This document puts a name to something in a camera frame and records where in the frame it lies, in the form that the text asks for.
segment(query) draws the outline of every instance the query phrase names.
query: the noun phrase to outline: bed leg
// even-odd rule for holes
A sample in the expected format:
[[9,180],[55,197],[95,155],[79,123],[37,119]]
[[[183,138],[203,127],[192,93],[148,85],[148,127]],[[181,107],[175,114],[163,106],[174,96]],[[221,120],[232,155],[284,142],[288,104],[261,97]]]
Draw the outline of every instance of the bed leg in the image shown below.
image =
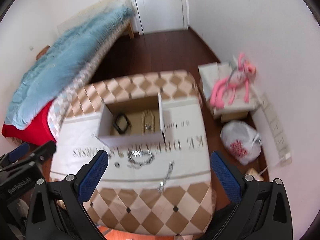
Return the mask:
[[130,39],[133,39],[134,38],[134,33],[133,33],[133,30],[132,30],[131,22],[129,22],[127,30],[128,30]]

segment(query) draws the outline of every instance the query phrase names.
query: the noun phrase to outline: light blue blanket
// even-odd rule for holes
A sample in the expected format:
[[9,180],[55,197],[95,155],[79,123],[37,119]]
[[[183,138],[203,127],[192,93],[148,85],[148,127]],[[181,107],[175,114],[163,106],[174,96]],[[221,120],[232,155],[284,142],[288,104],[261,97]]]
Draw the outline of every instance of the light blue blanket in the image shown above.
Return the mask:
[[66,31],[23,75],[4,123],[25,129],[69,85],[112,31],[133,14],[131,8],[119,7]]

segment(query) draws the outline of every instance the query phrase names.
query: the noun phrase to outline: blue gripper pad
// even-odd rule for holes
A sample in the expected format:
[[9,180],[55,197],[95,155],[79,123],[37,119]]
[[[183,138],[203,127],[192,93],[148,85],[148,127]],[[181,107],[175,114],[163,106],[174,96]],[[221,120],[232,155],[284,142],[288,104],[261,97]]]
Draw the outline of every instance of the blue gripper pad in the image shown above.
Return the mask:
[[217,175],[224,191],[228,195],[229,200],[239,204],[241,201],[241,188],[235,177],[216,152],[211,154],[210,162],[211,168]]
[[16,162],[19,158],[23,157],[27,154],[30,147],[28,143],[23,143],[19,147],[15,148],[13,151],[9,152],[8,154],[8,160],[9,162]]
[[103,173],[108,167],[108,162],[108,154],[106,151],[103,151],[101,156],[93,164],[92,168],[79,184],[78,200],[80,203],[89,201]]

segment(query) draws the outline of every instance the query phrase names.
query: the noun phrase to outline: red printed logo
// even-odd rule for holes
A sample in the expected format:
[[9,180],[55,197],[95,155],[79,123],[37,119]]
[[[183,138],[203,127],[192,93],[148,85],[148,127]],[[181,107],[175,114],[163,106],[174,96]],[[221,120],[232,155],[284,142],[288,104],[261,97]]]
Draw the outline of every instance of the red printed logo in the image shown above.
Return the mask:
[[230,153],[236,157],[244,157],[248,154],[247,150],[242,148],[242,142],[236,140],[235,142],[230,144]]

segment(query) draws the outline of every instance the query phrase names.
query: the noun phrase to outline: wooden floor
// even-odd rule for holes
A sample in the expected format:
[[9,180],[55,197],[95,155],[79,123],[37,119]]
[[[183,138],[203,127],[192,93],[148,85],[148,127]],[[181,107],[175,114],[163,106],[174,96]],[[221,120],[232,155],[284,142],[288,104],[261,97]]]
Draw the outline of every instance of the wooden floor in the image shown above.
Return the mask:
[[[217,57],[215,57],[208,47],[205,46],[199,37],[191,30],[148,34],[133,40],[120,38],[104,58],[91,82],[138,73],[177,69],[186,69],[198,82],[200,79],[198,66],[218,61]],[[202,114],[210,153],[215,150],[220,150],[242,173],[245,173],[251,167],[258,172],[266,167],[263,153],[258,160],[247,166],[242,166],[238,163],[225,151],[220,140],[220,131],[223,124],[213,120],[209,110],[205,106],[202,108]],[[248,117],[246,121],[253,126],[251,117]],[[45,174],[48,175],[49,166],[50,164],[48,164],[45,169]],[[212,187],[217,192],[217,210],[230,203],[214,173],[212,173]],[[168,237],[138,236],[117,231],[109,233],[107,238],[112,240],[169,239]]]

